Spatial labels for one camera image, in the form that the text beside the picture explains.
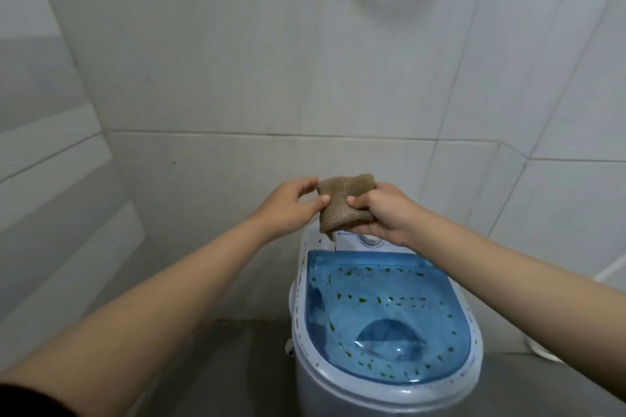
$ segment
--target portable washing machine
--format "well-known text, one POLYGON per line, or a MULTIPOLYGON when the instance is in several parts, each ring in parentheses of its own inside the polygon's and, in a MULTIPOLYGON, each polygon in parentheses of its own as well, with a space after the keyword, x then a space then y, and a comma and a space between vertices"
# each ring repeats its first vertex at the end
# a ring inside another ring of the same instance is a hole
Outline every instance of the portable washing machine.
POLYGON ((304 231, 289 293, 306 417, 445 415, 474 389, 483 342, 458 284, 420 255, 304 231))

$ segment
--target right hand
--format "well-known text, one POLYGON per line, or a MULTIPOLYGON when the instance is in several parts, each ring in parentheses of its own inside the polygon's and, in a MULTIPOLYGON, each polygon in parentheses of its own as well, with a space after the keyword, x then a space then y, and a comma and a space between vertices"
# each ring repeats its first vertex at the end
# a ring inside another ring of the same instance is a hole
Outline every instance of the right hand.
POLYGON ((349 232, 371 234, 396 246, 409 246, 411 225, 414 226, 422 208, 398 187, 377 182, 373 190, 358 197, 349 196, 346 200, 352 208, 367 208, 374 216, 374 221, 350 227, 349 232))

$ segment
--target hand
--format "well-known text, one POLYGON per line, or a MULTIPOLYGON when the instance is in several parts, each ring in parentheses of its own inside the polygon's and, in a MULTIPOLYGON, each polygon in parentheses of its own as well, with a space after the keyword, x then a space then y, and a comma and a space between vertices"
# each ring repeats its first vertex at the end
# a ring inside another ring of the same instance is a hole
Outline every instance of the hand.
POLYGON ((395 185, 376 183, 376 188, 359 196, 349 196, 352 208, 368 208, 374 221, 349 228, 356 234, 371 234, 396 246, 409 246, 411 225, 422 209, 395 185))
POLYGON ((252 218, 259 221, 268 233, 268 242, 286 236, 306 226, 331 201, 328 195, 318 196, 308 203, 298 199, 314 191, 317 177, 297 178, 278 185, 252 218))

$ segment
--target brown fabric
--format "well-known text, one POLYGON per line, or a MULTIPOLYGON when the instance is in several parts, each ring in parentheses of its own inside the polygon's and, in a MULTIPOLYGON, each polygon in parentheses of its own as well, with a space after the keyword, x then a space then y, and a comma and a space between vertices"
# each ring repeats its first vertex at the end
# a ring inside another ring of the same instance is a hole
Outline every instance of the brown fabric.
POLYGON ((319 232, 333 232, 342 226, 372 221, 372 214, 363 209, 348 206, 346 198, 360 196, 374 189, 376 183, 370 174, 358 177, 333 177, 317 184, 317 193, 330 195, 331 202, 319 214, 319 232))

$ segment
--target transparent blue lid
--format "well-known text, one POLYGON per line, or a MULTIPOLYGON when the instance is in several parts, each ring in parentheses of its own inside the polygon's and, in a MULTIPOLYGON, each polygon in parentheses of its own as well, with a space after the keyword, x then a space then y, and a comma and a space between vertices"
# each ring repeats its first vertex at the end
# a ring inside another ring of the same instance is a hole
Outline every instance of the transparent blue lid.
POLYGON ((309 251, 306 325, 333 366, 408 385, 465 364, 470 327, 447 275, 416 254, 309 251))

